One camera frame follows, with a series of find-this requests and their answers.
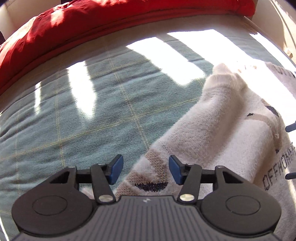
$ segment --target red blanket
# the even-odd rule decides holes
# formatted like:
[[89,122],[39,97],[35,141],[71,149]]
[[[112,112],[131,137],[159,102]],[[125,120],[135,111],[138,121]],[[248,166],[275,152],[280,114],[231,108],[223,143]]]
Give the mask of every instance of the red blanket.
[[86,41],[197,14],[252,16],[253,0],[74,0],[33,17],[0,46],[0,94],[45,61]]

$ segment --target metal screw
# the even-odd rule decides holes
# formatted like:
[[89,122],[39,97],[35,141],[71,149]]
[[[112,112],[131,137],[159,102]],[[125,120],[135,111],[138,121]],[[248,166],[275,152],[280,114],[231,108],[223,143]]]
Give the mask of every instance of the metal screw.
[[101,202],[111,202],[111,201],[113,201],[113,197],[111,195],[108,195],[108,194],[101,195],[101,196],[99,196],[99,200]]
[[180,196],[180,199],[184,202],[190,202],[194,200],[194,196],[192,194],[185,193]]

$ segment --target ribbed plastic surface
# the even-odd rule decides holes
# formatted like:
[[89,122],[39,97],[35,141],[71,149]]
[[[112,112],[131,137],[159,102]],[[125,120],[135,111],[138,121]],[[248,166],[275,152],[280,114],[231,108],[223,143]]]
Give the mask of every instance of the ribbed plastic surface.
[[123,196],[98,208],[82,228],[60,237],[20,234],[14,241],[278,241],[272,234],[253,239],[229,237],[208,226],[193,206],[171,196]]

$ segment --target bedsheet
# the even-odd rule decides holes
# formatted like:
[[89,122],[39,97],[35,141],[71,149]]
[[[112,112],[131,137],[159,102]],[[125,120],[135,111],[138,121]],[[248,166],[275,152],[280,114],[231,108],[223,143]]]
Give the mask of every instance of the bedsheet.
[[295,71],[274,48],[243,17],[201,15],[100,37],[22,77],[0,96],[0,240],[18,233],[13,202],[63,167],[120,153],[116,188],[198,101],[218,62],[254,58]]

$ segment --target wall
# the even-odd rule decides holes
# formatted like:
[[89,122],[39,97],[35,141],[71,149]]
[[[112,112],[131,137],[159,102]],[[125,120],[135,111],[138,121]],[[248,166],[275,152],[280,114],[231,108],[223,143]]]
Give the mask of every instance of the wall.
[[6,9],[6,5],[2,5],[0,7],[0,31],[3,34],[5,39],[8,39],[10,35],[12,35],[17,28],[14,26],[13,21],[11,20],[8,11]]
[[285,0],[258,0],[252,21],[296,63],[296,10]]
[[15,0],[7,10],[16,28],[21,27],[32,17],[61,4],[61,0]]

